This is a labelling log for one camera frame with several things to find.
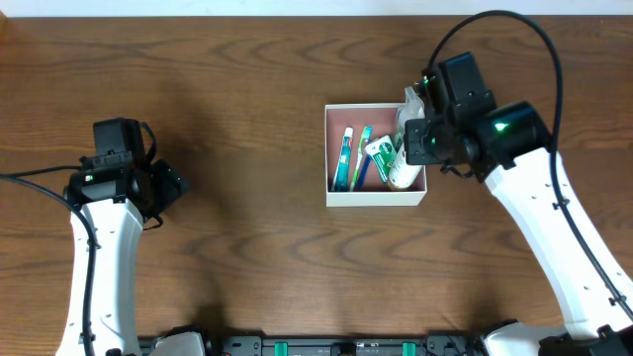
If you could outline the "clear foam pump bottle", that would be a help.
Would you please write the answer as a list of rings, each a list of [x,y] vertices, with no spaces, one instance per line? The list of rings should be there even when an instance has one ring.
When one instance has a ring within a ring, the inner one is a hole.
[[[399,150],[404,144],[405,125],[409,120],[424,119],[424,103],[415,90],[409,86],[405,88],[405,102],[397,109],[393,128],[392,142]]]

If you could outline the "white bamboo print lotion tube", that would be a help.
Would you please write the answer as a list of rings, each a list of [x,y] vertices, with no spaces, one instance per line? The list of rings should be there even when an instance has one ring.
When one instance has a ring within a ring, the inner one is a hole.
[[[423,165],[407,164],[406,151],[400,147],[388,176],[392,191],[421,191],[424,189]]]

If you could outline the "green white soap bar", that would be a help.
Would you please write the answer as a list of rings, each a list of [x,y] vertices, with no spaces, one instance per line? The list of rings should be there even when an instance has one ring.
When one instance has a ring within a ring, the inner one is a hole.
[[[386,184],[397,157],[391,137],[389,135],[381,136],[367,143],[364,150],[375,164],[381,181]]]

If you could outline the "green white toothbrush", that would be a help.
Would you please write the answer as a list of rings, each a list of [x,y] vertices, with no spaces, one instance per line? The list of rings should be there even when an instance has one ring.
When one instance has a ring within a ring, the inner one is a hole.
[[[352,181],[350,183],[350,188],[349,188],[350,192],[356,191],[355,184],[356,184],[356,180],[357,180],[357,177],[358,177],[358,174],[359,174],[359,170],[360,170],[360,168],[362,166],[362,160],[363,160],[364,155],[365,155],[364,147],[370,141],[372,131],[373,131],[373,128],[371,126],[365,126],[363,128],[363,130],[362,130],[362,133],[361,133],[361,136],[360,136],[360,140],[359,140],[359,143],[358,143],[358,147],[357,147],[356,165],[355,165],[354,173],[353,173],[353,176],[352,176]]]

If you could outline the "green toothpaste tube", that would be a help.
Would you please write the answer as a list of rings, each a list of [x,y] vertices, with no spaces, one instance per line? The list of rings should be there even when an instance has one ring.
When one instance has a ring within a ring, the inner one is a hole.
[[[348,190],[348,175],[353,134],[354,129],[351,127],[347,127],[344,130],[333,178],[332,192],[346,192]]]

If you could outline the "blue disposable razor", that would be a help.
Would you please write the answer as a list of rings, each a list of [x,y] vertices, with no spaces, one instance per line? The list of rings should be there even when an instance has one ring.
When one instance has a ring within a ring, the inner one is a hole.
[[[371,163],[371,157],[369,155],[366,155],[362,160],[362,166],[359,170],[359,174],[356,180],[356,184],[355,184],[356,190],[360,190],[363,187],[370,163]]]

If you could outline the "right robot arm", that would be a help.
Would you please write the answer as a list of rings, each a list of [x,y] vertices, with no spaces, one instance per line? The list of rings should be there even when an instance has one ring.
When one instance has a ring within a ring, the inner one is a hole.
[[[632,281],[567,177],[554,140],[526,102],[498,106],[478,74],[434,73],[406,89],[409,165],[465,163],[503,205],[544,271],[560,328],[513,321],[480,339],[486,355],[629,355]]]

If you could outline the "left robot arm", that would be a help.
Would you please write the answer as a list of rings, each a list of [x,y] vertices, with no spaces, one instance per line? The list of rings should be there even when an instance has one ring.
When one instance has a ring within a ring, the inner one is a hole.
[[[70,302],[59,355],[140,355],[136,255],[145,223],[187,190],[152,153],[100,151],[64,192],[74,240]]]

